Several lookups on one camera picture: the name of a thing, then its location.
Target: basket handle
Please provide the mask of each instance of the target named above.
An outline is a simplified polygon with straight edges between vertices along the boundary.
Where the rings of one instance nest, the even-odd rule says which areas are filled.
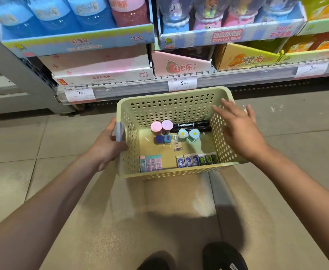
[[[116,123],[116,141],[121,142],[122,141],[122,135],[125,130],[125,127],[121,122]]]

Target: blue display box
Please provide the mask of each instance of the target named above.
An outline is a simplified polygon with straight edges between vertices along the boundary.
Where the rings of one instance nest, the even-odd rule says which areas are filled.
[[[17,57],[46,56],[154,42],[153,11],[149,3],[150,23],[91,32],[15,39],[0,25],[0,40]]]
[[[283,21],[162,34],[158,8],[157,15],[160,47],[163,50],[292,37],[302,29],[307,20],[304,7],[299,2],[288,14],[288,19]]]

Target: tiled floor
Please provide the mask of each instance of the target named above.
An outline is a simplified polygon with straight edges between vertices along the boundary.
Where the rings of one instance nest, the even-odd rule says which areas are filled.
[[[329,188],[329,91],[249,100],[267,141]],[[0,121],[0,220],[83,153],[112,114]],[[329,262],[271,182],[252,164],[185,177],[98,173],[42,270],[136,269],[155,252],[202,269],[206,243],[225,240],[250,270],[320,270]]]

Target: hand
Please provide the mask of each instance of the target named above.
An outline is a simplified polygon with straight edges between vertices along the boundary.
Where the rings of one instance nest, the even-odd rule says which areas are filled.
[[[95,143],[86,152],[99,163],[98,171],[103,171],[111,160],[128,148],[125,141],[116,142],[112,132],[116,126],[116,117],[112,118],[107,128],[97,137]]]
[[[257,128],[251,105],[247,105],[245,112],[231,100],[221,99],[221,102],[225,108],[213,105],[213,110],[226,121],[225,141],[236,153],[252,162],[269,146]]]

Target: pink box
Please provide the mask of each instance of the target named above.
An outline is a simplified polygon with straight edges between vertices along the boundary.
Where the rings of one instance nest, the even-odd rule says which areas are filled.
[[[153,78],[145,45],[38,58],[51,70],[53,79],[65,87]]]
[[[162,51],[151,51],[156,77],[182,75],[209,71],[212,60],[201,60]]]

